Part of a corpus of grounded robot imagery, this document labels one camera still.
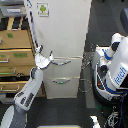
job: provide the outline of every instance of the floor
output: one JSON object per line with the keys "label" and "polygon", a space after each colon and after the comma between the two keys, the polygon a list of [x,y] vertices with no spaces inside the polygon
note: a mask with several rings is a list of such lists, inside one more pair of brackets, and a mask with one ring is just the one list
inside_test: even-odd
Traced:
{"label": "floor", "polygon": [[[108,46],[111,43],[111,36],[119,32],[127,35],[120,22],[120,12],[128,7],[128,1],[92,0],[89,30],[86,38],[85,52],[91,52],[92,44]],[[88,69],[81,70],[81,78],[90,80]],[[82,90],[90,87],[90,83],[80,80]],[[10,105],[0,103],[0,120]],[[36,98],[28,112],[27,128],[36,128],[42,125],[79,125],[82,128],[92,128],[91,115],[98,117],[101,128],[105,118],[101,109],[96,107],[92,90],[89,93],[78,92],[77,99],[54,99]]]}

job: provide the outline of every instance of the metal handle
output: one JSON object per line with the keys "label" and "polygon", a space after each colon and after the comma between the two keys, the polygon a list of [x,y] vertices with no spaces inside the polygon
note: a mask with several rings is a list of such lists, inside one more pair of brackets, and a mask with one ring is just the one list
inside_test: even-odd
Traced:
{"label": "metal handle", "polygon": [[58,65],[58,66],[65,65],[65,64],[68,64],[70,62],[71,62],[71,60],[63,62],[63,63],[57,63],[57,62],[52,61],[53,64]]}
{"label": "metal handle", "polygon": [[65,84],[65,83],[67,83],[67,82],[69,82],[70,80],[68,79],[61,79],[61,81],[60,81],[60,79],[59,79],[59,81],[57,81],[57,80],[52,80],[52,82],[55,82],[55,83],[57,83],[57,84]]}
{"label": "metal handle", "polygon": [[16,73],[16,71],[14,70],[14,72],[0,72],[0,75],[12,75],[15,73]]}
{"label": "metal handle", "polygon": [[0,63],[8,63],[9,59],[5,60],[5,61],[0,61]]}
{"label": "metal handle", "polygon": [[20,89],[20,88],[19,88],[19,85],[18,85],[18,88],[17,88],[16,90],[3,90],[3,87],[4,87],[4,86],[1,87],[0,92],[18,92],[19,89]]}

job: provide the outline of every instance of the green sign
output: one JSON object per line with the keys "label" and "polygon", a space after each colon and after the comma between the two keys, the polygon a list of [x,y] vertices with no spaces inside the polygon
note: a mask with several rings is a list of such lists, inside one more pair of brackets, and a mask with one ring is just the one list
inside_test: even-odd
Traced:
{"label": "green sign", "polygon": [[27,53],[13,53],[15,58],[24,58],[24,57],[28,57]]}
{"label": "green sign", "polygon": [[9,67],[8,69],[13,69],[12,67]]}
{"label": "green sign", "polygon": [[46,7],[44,5],[41,5],[40,11],[42,11],[42,13],[44,13],[46,11]]}
{"label": "green sign", "polygon": [[8,38],[13,38],[12,33],[7,33]]}
{"label": "green sign", "polygon": [[6,55],[0,55],[0,57],[6,57]]}

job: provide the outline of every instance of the white cabinet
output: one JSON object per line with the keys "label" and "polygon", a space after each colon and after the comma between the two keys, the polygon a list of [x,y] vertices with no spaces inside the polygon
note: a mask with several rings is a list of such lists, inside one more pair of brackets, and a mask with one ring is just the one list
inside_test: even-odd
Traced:
{"label": "white cabinet", "polygon": [[[30,0],[30,3],[24,0],[24,4],[31,29],[30,10],[32,10],[37,41],[39,45],[44,46],[42,54],[49,56],[52,50],[55,58],[55,64],[51,64],[44,71],[47,98],[77,97],[91,0]],[[49,11],[47,17],[38,13],[42,10],[39,4],[45,8],[43,13],[45,10]],[[62,81],[63,84],[50,81],[62,78],[64,81],[65,79],[70,81],[66,83]]]}

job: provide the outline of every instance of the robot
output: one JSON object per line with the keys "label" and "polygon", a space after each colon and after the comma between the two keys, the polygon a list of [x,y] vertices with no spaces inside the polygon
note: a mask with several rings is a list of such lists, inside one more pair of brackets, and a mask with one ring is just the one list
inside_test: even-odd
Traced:
{"label": "robot", "polygon": [[36,48],[35,68],[30,71],[30,79],[23,89],[14,97],[14,105],[10,106],[5,112],[0,128],[25,128],[27,124],[27,111],[42,84],[43,70],[53,61],[53,54],[49,58],[41,55],[43,46]]}
{"label": "robot", "polygon": [[[128,9],[123,9],[120,20],[128,33]],[[111,46],[96,47],[92,60],[93,90],[98,99],[107,104],[118,104],[128,91],[128,37],[115,33]]]}

